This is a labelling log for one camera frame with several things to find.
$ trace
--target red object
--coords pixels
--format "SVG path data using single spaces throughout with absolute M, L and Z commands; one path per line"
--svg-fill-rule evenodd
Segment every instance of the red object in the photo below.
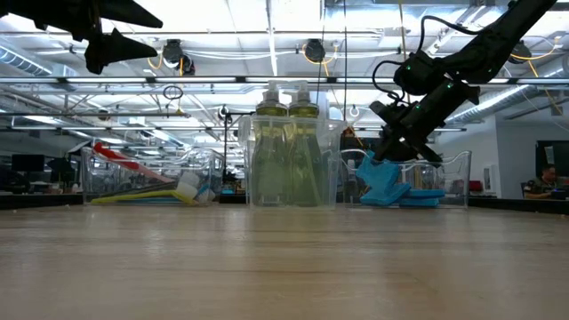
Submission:
M 470 182 L 470 191 L 474 192 L 482 192 L 484 188 L 482 187 L 482 181 L 471 181 Z
M 166 178 L 161 176 L 160 174 L 153 172 L 152 170 L 150 170 L 149 168 L 145 167 L 142 164 L 137 164 L 135 162 L 132 161 L 123 161 L 123 160 L 130 160 L 128 157 L 121 155 L 120 153 L 114 152 L 112 150 L 109 150 L 107 148 L 103 147 L 103 144 L 100 142 L 97 142 L 95 144 L 95 147 L 92 148 L 96 153 L 105 156 L 110 162 L 118 164 L 123 166 L 126 169 L 135 171 L 135 172 L 140 172 L 144 175 L 146 175 L 147 177 L 150 178 L 156 178 L 162 182 L 173 182 L 172 179 L 170 178 Z
M 98 154 L 104 155 L 108 160 L 128 160 L 127 157 L 117 154 L 116 152 L 109 150 L 107 148 L 104 148 L 103 144 L 100 142 L 97 142 L 95 144 L 93 150 L 95 150 L 95 152 L 97 152 Z M 119 161 L 118 163 L 134 171 L 138 171 L 140 169 L 140 165 L 134 162 Z

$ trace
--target dish soap bottle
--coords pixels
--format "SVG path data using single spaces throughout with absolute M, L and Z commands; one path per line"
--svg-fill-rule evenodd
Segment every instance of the dish soap bottle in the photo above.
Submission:
M 288 162 L 286 158 L 285 121 L 288 109 L 279 102 L 276 82 L 268 82 L 268 91 L 257 105 L 255 148 L 252 154 L 251 199 L 258 206 L 279 206 L 287 202 Z
M 299 118 L 289 129 L 290 203 L 319 206 L 325 200 L 325 165 L 317 139 L 318 105 L 310 102 L 308 84 L 293 95 L 289 115 Z

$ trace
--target green liquid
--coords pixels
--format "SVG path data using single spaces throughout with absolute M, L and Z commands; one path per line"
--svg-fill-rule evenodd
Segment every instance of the green liquid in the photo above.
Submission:
M 291 117 L 317 118 L 318 108 L 313 106 L 291 107 Z M 323 205 L 325 197 L 325 168 L 318 145 L 315 124 L 299 122 L 293 125 L 289 143 L 290 203 L 298 206 Z
M 257 108 L 259 116 L 286 116 L 280 107 Z M 252 202 L 258 206 L 278 206 L 287 202 L 288 161 L 284 124 L 270 120 L 254 126 L 255 149 L 252 155 Z

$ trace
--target wooden table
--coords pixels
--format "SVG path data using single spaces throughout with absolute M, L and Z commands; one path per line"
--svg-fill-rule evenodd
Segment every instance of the wooden table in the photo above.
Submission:
M 569 220 L 465 211 L 0 212 L 0 319 L 569 318 Z

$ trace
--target person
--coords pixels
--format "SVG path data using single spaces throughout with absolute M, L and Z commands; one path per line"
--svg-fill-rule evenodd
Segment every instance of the person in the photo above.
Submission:
M 547 164 L 541 170 L 541 176 L 529 180 L 524 187 L 524 197 L 532 200 L 550 199 L 551 192 L 561 186 L 557 181 L 555 165 Z

